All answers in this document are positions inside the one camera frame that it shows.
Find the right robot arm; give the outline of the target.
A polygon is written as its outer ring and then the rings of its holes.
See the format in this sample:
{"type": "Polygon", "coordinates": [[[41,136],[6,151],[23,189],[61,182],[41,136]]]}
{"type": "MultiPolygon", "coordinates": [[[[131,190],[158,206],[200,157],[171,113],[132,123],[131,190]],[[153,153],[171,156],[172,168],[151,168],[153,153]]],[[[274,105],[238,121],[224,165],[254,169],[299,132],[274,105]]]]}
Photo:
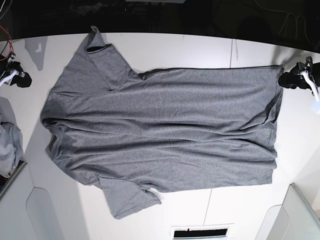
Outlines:
{"type": "Polygon", "coordinates": [[[19,88],[29,88],[32,84],[32,78],[25,72],[21,63],[15,61],[12,38],[7,30],[0,27],[0,86],[16,85],[19,88]]]}

